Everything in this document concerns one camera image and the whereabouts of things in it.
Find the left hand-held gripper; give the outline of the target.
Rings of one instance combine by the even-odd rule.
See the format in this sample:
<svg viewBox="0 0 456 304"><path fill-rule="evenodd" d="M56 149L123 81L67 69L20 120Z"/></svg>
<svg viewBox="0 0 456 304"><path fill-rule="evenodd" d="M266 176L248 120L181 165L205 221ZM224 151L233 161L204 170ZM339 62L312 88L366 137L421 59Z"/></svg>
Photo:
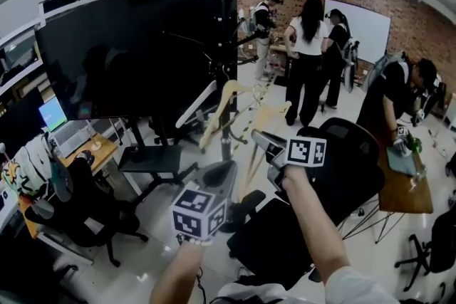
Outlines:
<svg viewBox="0 0 456 304"><path fill-rule="evenodd" d="M173 229L200 241L215 235L227 220L236 176L234 160L198 169L172 203Z"/></svg>

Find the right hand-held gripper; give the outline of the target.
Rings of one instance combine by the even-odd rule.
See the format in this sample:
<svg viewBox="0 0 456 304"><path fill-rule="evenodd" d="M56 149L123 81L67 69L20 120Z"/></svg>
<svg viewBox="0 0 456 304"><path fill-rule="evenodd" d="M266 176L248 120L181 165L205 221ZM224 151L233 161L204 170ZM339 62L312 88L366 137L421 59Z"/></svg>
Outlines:
<svg viewBox="0 0 456 304"><path fill-rule="evenodd" d="M294 139L276 141L275 135L253 129L252 140L266 150L266 160L269 164L268 180L280 190L287 165L298 167L322 167L326 155L326 139L315 137L297 137Z"/></svg>

